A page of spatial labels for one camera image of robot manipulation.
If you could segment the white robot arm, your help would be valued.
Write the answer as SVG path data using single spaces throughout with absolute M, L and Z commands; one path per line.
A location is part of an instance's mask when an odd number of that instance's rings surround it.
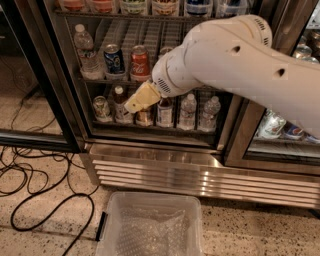
M 320 138 L 320 65 L 271 48 L 267 22 L 256 15 L 210 20 L 193 27 L 162 56 L 125 104 L 136 113 L 202 85 L 247 98 Z

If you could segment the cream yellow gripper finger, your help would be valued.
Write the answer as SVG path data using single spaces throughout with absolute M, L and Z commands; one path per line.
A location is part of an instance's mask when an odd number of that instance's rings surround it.
M 124 105 L 125 109 L 130 113 L 136 113 L 140 110 L 140 105 L 136 102 L 127 101 Z

